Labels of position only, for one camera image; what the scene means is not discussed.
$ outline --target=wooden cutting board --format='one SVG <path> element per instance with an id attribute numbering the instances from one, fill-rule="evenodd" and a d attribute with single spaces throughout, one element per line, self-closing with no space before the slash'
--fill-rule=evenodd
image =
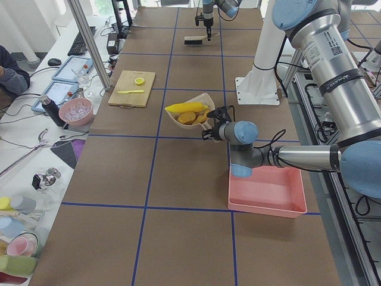
<path id="1" fill-rule="evenodd" d="M 109 105 L 146 107 L 152 85 L 154 84 L 155 73 L 150 71 L 123 70 L 120 74 L 114 91 L 108 100 Z M 144 78 L 141 85 L 135 84 L 137 77 Z M 143 89 L 142 94 L 118 94 L 118 91 L 132 91 Z"/>

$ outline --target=plastic tray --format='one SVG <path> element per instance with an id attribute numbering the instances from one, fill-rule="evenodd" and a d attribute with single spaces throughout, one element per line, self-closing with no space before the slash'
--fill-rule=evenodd
<path id="1" fill-rule="evenodd" d="M 262 166 L 252 176 L 229 176 L 229 210 L 295 218 L 307 212 L 301 171 Z"/>
<path id="2" fill-rule="evenodd" d="M 192 98 L 191 100 L 188 100 L 186 102 L 201 102 L 203 105 L 207 105 L 209 107 L 210 111 L 213 111 L 216 109 L 214 106 L 214 102 L 211 99 L 211 97 L 204 92 L 203 94 L 198 95 L 197 97 Z M 209 119 L 205 121 L 204 123 L 198 123 L 194 125 L 186 125 L 186 124 L 181 124 L 180 122 L 177 121 L 177 118 L 179 118 L 180 113 L 173 113 L 169 111 L 165 111 L 168 113 L 169 117 L 172 119 L 172 121 L 178 125 L 179 127 L 183 129 L 195 129 L 198 126 L 201 126 L 204 130 L 211 129 L 211 126 L 208 124 Z"/>

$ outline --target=table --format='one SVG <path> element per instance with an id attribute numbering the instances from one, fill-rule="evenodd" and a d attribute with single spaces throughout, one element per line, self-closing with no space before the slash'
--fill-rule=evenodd
<path id="1" fill-rule="evenodd" d="M 97 33 L 100 32 L 101 29 L 105 28 L 104 25 L 106 19 L 106 17 L 88 18 L 89 25 L 97 27 L 95 42 L 104 61 L 108 60 L 109 58 L 106 50 L 107 37 L 102 37 L 97 35 Z M 48 67 L 47 62 L 50 58 L 59 58 L 62 62 L 65 62 L 68 57 L 67 52 L 71 47 L 71 44 L 73 43 L 77 33 L 78 28 L 75 21 L 73 20 L 36 70 L 41 70 L 45 67 Z M 89 57 L 89 52 L 87 52 L 84 56 Z M 51 76 L 55 73 L 55 71 L 56 69 L 45 70 L 31 77 L 31 87 L 27 93 L 41 94 L 51 82 Z M 96 71 L 93 69 L 90 72 L 90 77 L 94 76 L 95 74 Z M 89 98 L 94 106 L 95 114 L 98 111 L 98 107 L 102 99 L 101 96 L 99 96 L 102 88 L 103 87 L 99 78 L 94 77 L 89 89 L 87 90 L 87 92 L 92 91 L 95 94 L 94 97 Z M 35 95 L 22 96 L 12 103 L 7 112 L 9 114 L 15 114 L 19 111 L 19 109 L 21 109 L 23 105 L 33 105 L 36 100 L 37 96 Z M 47 139 L 48 143 L 50 144 L 58 141 L 61 135 L 69 137 L 80 134 L 77 132 L 62 130 L 61 128 L 58 128 L 49 117 L 38 114 L 39 113 L 32 112 L 29 106 L 24 106 L 17 116 L 11 117 L 4 115 L 0 124 L 0 135 L 7 141 L 32 147 L 38 143 L 38 134 L 45 128 L 48 129 L 48 133 L 45 135 L 44 139 Z M 34 117 L 14 123 L 5 123 L 29 116 Z M 86 136 L 80 136 L 77 138 L 86 139 Z M 5 169 L 12 162 L 25 154 L 27 150 L 28 149 L 26 148 L 16 147 L 4 141 L 0 141 L 0 157 L 2 159 L 0 162 L 0 169 Z M 35 173 L 41 173 L 42 170 L 45 171 L 49 167 L 56 167 L 61 172 L 62 177 L 57 180 L 56 185 L 52 186 L 51 192 L 49 192 L 48 195 L 44 195 L 41 192 L 36 192 L 33 189 L 31 183 Z M 73 169 L 66 165 L 55 154 L 53 154 L 49 148 L 41 148 L 29 155 L 8 173 L 0 177 L 1 196 L 25 195 L 37 200 L 38 207 L 42 207 L 46 210 L 45 215 L 39 221 L 35 229 L 35 232 L 43 244 L 48 237 L 49 231 L 72 174 Z"/>
<path id="2" fill-rule="evenodd" d="M 139 9 L 111 81 L 122 70 L 156 72 L 148 105 L 112 107 L 105 94 L 30 285 L 340 284 L 306 173 L 306 215 L 232 212 L 227 145 L 163 112 L 208 92 L 216 106 L 234 104 L 237 120 L 255 122 L 258 144 L 283 128 L 282 144 L 299 142 L 286 99 L 236 104 L 234 78 L 251 69 L 259 10 L 216 17 L 212 42 L 184 46 L 184 35 L 205 33 L 195 13 Z"/>

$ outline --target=blue tablet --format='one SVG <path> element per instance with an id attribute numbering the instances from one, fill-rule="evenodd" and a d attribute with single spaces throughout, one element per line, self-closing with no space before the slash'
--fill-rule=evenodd
<path id="1" fill-rule="evenodd" d="M 46 94 L 51 100 L 60 106 L 67 101 L 67 93 L 70 91 L 74 94 L 78 90 L 78 87 L 78 83 L 76 82 L 51 82 L 42 94 Z M 32 106 L 32 110 L 35 112 L 45 112 L 41 105 L 41 101 L 39 100 L 37 100 Z"/>
<path id="2" fill-rule="evenodd" d="M 77 82 L 76 73 L 83 68 L 83 65 L 87 65 L 89 67 L 89 72 L 93 66 L 92 59 L 72 55 L 68 57 L 65 63 L 63 63 L 57 72 L 52 76 L 52 80 L 60 82 Z"/>

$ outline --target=black water bottle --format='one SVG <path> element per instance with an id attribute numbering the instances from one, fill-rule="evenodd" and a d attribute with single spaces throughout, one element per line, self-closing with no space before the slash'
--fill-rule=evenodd
<path id="1" fill-rule="evenodd" d="M 46 113 L 50 115 L 54 123 L 59 127 L 63 126 L 65 124 L 65 121 L 63 121 L 58 115 L 60 109 L 58 108 L 56 103 L 45 94 L 41 95 L 40 100 L 43 109 L 45 109 Z"/>

